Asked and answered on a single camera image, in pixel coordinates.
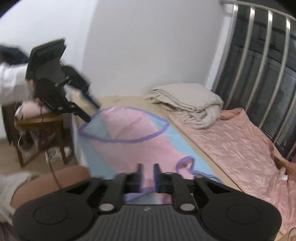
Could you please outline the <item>pink quilted jacket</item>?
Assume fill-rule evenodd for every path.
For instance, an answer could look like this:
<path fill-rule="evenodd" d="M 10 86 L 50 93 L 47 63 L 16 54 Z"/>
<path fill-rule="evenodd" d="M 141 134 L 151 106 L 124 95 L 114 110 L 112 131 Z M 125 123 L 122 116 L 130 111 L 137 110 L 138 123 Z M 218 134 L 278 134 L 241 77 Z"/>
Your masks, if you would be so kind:
<path fill-rule="evenodd" d="M 279 210 L 283 234 L 295 227 L 295 164 L 280 154 L 244 109 L 223 110 L 212 126 L 201 130 L 173 114 L 169 118 L 243 192 Z"/>

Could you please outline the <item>wooden stool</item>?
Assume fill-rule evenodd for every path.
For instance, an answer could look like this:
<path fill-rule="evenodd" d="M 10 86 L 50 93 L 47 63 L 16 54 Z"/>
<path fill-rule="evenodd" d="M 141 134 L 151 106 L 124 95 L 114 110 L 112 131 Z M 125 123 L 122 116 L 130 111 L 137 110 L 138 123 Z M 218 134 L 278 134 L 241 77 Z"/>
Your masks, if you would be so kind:
<path fill-rule="evenodd" d="M 4 130 L 9 144 L 16 149 L 23 168 L 52 143 L 58 146 L 64 165 L 69 163 L 63 139 L 63 118 L 34 101 L 1 106 Z"/>

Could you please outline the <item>metal window railing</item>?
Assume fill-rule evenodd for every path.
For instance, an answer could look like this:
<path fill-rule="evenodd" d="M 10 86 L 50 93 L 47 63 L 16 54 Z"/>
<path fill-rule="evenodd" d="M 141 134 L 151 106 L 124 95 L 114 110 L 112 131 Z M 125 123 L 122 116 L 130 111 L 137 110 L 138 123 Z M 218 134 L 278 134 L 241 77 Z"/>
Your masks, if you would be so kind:
<path fill-rule="evenodd" d="M 212 90 L 295 157 L 295 13 L 279 1 L 222 1 L 230 23 Z"/>

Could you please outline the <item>pink blue purple garment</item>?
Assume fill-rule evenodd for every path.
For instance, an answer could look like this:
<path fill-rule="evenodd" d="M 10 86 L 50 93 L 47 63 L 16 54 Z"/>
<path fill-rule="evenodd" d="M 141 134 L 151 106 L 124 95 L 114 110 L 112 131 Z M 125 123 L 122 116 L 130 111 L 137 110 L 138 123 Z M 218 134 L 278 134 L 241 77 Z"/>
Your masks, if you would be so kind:
<path fill-rule="evenodd" d="M 125 196 L 129 204 L 170 203 L 167 194 L 154 191 L 154 164 L 185 179 L 201 175 L 220 181 L 166 119 L 148 111 L 126 106 L 102 109 L 78 133 L 92 176 L 112 179 L 143 165 L 141 190 Z"/>

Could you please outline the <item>cream knitted blanket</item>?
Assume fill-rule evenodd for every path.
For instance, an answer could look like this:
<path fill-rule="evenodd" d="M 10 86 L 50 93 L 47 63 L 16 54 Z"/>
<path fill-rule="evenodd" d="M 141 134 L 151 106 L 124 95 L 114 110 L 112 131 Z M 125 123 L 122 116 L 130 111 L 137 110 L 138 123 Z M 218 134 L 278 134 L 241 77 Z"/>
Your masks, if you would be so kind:
<path fill-rule="evenodd" d="M 198 83 L 157 86 L 145 98 L 196 130 L 213 125 L 220 118 L 224 105 L 221 97 Z"/>

